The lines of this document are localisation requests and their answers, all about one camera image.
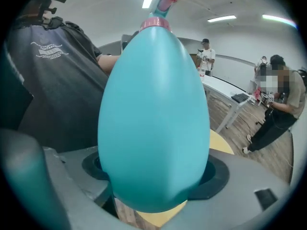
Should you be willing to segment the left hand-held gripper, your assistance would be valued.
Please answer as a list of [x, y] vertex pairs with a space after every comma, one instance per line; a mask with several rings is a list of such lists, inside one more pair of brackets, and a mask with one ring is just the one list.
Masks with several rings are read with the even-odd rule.
[[125, 49], [125, 47], [130, 43], [130, 41], [139, 33], [139, 31], [135, 31], [133, 33], [133, 35], [125, 35], [125, 38], [122, 38], [122, 42], [121, 42], [121, 51], [123, 52], [123, 50]]

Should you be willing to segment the person's black shirt torso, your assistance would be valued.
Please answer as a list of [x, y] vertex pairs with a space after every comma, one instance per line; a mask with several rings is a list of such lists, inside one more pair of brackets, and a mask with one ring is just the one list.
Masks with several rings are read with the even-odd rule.
[[75, 23], [17, 22], [8, 52], [33, 95], [19, 131], [58, 152], [97, 145], [99, 109], [108, 81], [105, 56]]

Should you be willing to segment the teal and pink toy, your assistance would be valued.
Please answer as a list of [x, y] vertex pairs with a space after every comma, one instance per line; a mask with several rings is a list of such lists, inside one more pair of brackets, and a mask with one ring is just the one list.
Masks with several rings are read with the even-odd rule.
[[142, 30], [107, 81], [98, 152], [116, 198], [146, 213], [186, 201], [204, 173], [210, 139], [200, 76], [169, 30]]

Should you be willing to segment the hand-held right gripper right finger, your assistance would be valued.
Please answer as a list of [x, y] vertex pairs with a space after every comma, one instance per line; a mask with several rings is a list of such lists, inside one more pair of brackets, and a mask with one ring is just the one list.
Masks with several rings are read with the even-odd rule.
[[289, 185], [260, 163], [211, 153], [200, 185], [165, 230], [263, 230], [289, 194]]

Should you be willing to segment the large white table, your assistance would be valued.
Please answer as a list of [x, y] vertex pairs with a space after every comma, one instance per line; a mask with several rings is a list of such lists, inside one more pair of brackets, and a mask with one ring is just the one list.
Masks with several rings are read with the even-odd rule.
[[[215, 131], [216, 133], [220, 133], [223, 128], [229, 128], [232, 125], [239, 113], [243, 110], [243, 107], [252, 99], [253, 96], [247, 94], [240, 88], [213, 76], [205, 75], [204, 77], [201, 77], [201, 82], [207, 92], [207, 99], [209, 99], [211, 94], [214, 94], [226, 101], [227, 104], [231, 104], [230, 110]], [[243, 102], [238, 103], [232, 98], [232, 96], [236, 94], [244, 94], [246, 99]]]

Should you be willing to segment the teal bottle cap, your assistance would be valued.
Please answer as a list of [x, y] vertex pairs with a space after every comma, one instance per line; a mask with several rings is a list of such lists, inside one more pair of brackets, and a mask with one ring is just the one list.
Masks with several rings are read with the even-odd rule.
[[149, 18], [142, 22], [139, 31], [152, 26], [163, 27], [171, 31], [169, 22], [166, 20], [166, 16], [172, 5], [177, 1], [178, 0], [159, 0], [154, 11], [150, 13]]

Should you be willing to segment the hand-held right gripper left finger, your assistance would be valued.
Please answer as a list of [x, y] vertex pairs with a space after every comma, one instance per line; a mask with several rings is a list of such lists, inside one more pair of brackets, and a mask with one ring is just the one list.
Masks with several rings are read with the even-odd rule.
[[118, 222], [113, 192], [97, 147], [57, 153], [44, 148], [47, 170], [71, 230], [111, 230]]

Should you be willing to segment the round yellow table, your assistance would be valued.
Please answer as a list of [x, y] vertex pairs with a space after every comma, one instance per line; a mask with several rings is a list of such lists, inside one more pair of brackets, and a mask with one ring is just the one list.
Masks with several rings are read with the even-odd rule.
[[[234, 155], [234, 152], [231, 149], [230, 145], [224, 140], [222, 136], [220, 136], [218, 133], [216, 133], [213, 130], [210, 130], [210, 149]], [[160, 213], [144, 213], [139, 211], [136, 212], [145, 221], [151, 223], [156, 227], [161, 228], [163, 225], [169, 222], [178, 212], [180, 212], [183, 209], [183, 207], [186, 205], [186, 203], [187, 200], [171, 210]]]

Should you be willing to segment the person's left forearm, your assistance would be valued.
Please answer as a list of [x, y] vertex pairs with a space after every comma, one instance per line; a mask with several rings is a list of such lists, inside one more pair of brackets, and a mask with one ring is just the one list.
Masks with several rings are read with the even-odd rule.
[[99, 55], [96, 60], [97, 63], [99, 65], [99, 67], [102, 69], [102, 71], [107, 74], [110, 75], [111, 71], [115, 65], [115, 63], [117, 62], [117, 60], [119, 59], [120, 56], [113, 56], [113, 55]]

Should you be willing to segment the black keyboard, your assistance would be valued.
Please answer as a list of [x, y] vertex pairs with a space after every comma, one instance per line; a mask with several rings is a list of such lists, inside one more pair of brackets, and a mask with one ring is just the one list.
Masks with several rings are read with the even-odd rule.
[[231, 96], [231, 98], [237, 103], [242, 103], [249, 98], [249, 95], [246, 95], [245, 93], [240, 93], [240, 94], [234, 94], [233, 96]]

